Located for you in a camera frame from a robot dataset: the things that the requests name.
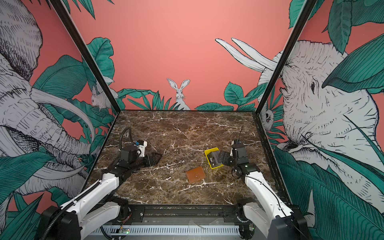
yellow box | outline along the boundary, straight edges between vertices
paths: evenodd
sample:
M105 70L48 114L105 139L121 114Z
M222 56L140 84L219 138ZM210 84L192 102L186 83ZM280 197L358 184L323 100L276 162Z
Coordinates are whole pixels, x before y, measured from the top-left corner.
M211 169L215 169L215 168L224 166L223 164L221 164L220 166L217 166L217 167L212 167L212 166L211 166L211 163L209 162L209 159L208 159L208 156L207 156L207 155L208 155L210 152L215 152L215 151L219 151L218 147L214 147L214 148L211 148L211 149L208 149L208 150L205 150L205 151L204 151L205 156L207 157L207 161L208 161L209 167L210 167Z

painted leaf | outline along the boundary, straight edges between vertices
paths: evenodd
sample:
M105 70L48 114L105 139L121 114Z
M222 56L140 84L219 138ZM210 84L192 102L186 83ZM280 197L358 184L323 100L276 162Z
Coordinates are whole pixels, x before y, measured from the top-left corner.
M52 113L53 117L62 124L64 121L64 116L57 112L56 108L54 108L51 104L44 104L44 106L48 109L50 113Z
M168 110L168 106L169 106L169 103L170 103L170 100L172 98L169 98L168 101L166 102L166 105L164 106L164 110Z
M159 91L157 91L152 98L152 110L154 110L155 108L157 109L159 102L160 102L160 94L159 94Z
M353 194L337 177L316 164L296 161L291 154L275 148L273 152L288 193L302 212L308 209L310 191L316 209L316 233L322 239L380 239L384 216Z
M274 106L276 106L276 104L280 101L280 98L283 94L279 94L276 99L273 101L272 105L271 105L271 108L273 108Z
M243 98L243 89L239 85L229 82L224 91L224 98L227 102L236 104L239 98Z
M0 239L32 240L34 235L31 236L31 232L38 225L40 220L39 217L35 217L35 213L41 198L42 195L14 218L1 233Z
M121 98L116 98L116 102L118 103L120 110L125 109L125 104L123 103Z
M90 105L84 101L80 102L77 99L74 99L74 100L68 99L67 101L72 103L76 107L78 107L81 111L83 111L91 120L93 127L100 127L100 126L108 127L107 124L103 123L103 118L96 115L92 111L92 108L94 108L92 105ZM74 114L73 112L71 112L67 109L56 107L56 106L55 106L55 108L56 108L57 112L59 112L60 114L62 114L64 116L65 119L68 119L71 122L79 122L82 126L83 126L83 124L85 124L85 122L79 116Z
M248 97L245 97L245 98L239 98L239 99L236 100L235 103L236 103L237 105L241 106L241 105L243 105L243 104L248 103L248 101L249 101L249 99L251 99L251 97L252 97L252 96L248 96Z
M28 206L28 204L24 201L23 196L21 196L20 194L14 193L13 197L15 198L16 208L19 212L21 212Z
M103 135L96 136L91 144L91 149L89 152L93 152L98 146L101 147L104 143L104 140L105 140L105 136Z
M273 88L272 88L272 91L271 91L271 95L270 95L270 103L269 103L269 106L271 106L271 108L273 108L272 107L272 103L273 103L273 98L275 97L275 86L273 86Z
M92 1L91 0L79 0L81 5L95 18L95 12L93 10Z
M255 104L248 104L248 105L243 105L237 108L237 111L256 111Z
M369 7L365 1L352 3L352 26L358 26L367 22L384 23L384 0L379 0Z
M118 98L125 98L127 95L133 98L141 98L142 97L141 93L143 93L144 95L148 95L148 94L155 95L155 93L151 90L139 90L139 89L130 89L130 88L125 88L117 92L119 96Z
M321 87L328 85L348 93L384 87L384 34L349 54Z
M141 92L141 96L143 97L145 106L147 106L147 108L151 109L151 105L149 104L147 97L142 92Z
M375 4L377 1L378 0L364 0L364 5L366 7L369 7L369 6L373 5L373 4Z
M285 132L283 132L282 130L280 130L280 129L278 129L278 128L275 128L275 127L271 128L270 131L271 131L271 132L278 132L278 133L281 133L281 134L284 134L284 135L285 135Z
M59 98L71 99L87 83L83 64L71 56L62 56L53 66L40 75L34 88Z
M196 110L199 111L213 111L218 107L221 107L222 105L220 103L204 103L203 105L200 105L196 107Z
M333 2L328 19L328 34L336 50L345 52L352 29L352 2Z
M292 0L289 5L289 28L293 27L301 12L305 0Z
M270 133L270 132L267 132L266 134L267 134L268 137L270 137L270 138L274 138L274 139L284 139L283 136L281 136L280 134L277 134L277 133Z
M65 7L67 8L68 12L71 13L71 8L70 8L70 5L68 4L68 0L63 0L63 3L65 5Z
M233 111L232 106L221 106L218 108L215 108L215 111Z
M132 104L138 106L138 107L141 108L141 109L144 109L144 110L150 110L150 109L148 109L146 106L144 106L144 105L141 104L141 103L136 102L135 100L132 100L132 99L129 99L129 98L128 98L128 101L130 101Z
M344 115L345 118L348 119L348 121L350 121L355 127L357 130L359 130L359 132L364 136L364 138L368 141L369 145L373 148L373 150L375 151L376 155L379 157L379 159L381 160L381 162L384 164L384 154L383 152L376 146L376 144L361 130L361 128L359 128L353 121L351 121L347 116Z
M23 185L44 164L54 159L43 152L32 152L17 157L0 157L0 202Z
M95 59L95 62L99 67L101 74L103 76L113 79L113 76L115 74L115 68L114 68L112 59L110 59L110 56L113 55L113 47L111 45L111 41L108 38L94 38L87 45L87 47L89 49L89 52ZM93 87L96 87L96 78L93 75L91 69L89 68L84 58L83 58L83 66L87 76L89 88L90 90L92 90Z
M256 98L260 97L265 92L267 85L268 83L260 84L259 86L252 89L249 93L247 93L247 95L245 95L246 97L248 96L252 96L252 97L248 99L248 101L245 104L250 103Z
M48 191L52 194L51 196L51 200L56 202L58 206L60 206L61 204L65 203L65 202L68 202L69 200L71 200L64 192L63 190L57 188L57 187L53 187L53 188L50 188L48 189Z
M323 2L324 2L324 0L317 0L316 1L315 5L313 6L312 12L311 12L310 17L308 18L308 20L313 17L313 15L317 12L317 10L319 10L319 8L323 4Z

black metal frame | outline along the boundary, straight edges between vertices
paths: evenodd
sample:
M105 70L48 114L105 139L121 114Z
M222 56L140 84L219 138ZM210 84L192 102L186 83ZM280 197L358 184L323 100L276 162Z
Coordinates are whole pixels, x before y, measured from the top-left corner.
M77 28L74 25L71 17L68 15L66 8L63 6L63 4L61 3L60 0L50 0L50 1L51 1L53 8L55 9L57 15L59 16L59 18L61 19L65 28L67 29L68 33L71 35L72 40L74 41L77 48L79 49L85 62L88 64L93 75L95 76L96 80L98 81L101 88L103 89L105 95L107 96L107 98L111 102L112 108L115 110L116 113L119 113L120 107L119 107L118 103L116 102L115 98L112 96L112 93L109 90L108 85L105 83L104 78L100 72L100 69L98 68L92 55L88 51L87 45L85 45L83 38L81 37L81 35L77 31Z

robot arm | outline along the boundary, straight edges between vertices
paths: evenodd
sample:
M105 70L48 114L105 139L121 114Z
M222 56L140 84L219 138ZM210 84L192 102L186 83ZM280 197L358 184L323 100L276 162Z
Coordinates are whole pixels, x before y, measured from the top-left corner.
M45 210L35 239L83 240L106 222L118 217L120 206L115 202L106 202L102 207L88 212L103 198L113 195L132 172L159 163L162 155L144 155L146 146L146 141L137 141L134 145L122 148L120 155L104 171L101 180L60 207L51 206Z

brown marble surface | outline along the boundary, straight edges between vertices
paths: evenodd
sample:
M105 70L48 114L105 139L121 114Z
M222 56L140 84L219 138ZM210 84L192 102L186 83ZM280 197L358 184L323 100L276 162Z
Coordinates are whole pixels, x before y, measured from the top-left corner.
M274 188L274 181L260 143L251 113L237 112L162 112L123 111L107 140L91 174L95 182L102 169L119 154L121 131L132 128L133 140L148 142L146 152L163 154L159 164L143 168L124 182L117 195L133 204L236 204L239 199L255 197L241 180L231 176L231 168L209 167L204 150L218 147L230 152L237 139L246 145L250 162L256 163ZM188 183L186 171L202 166L206 177Z

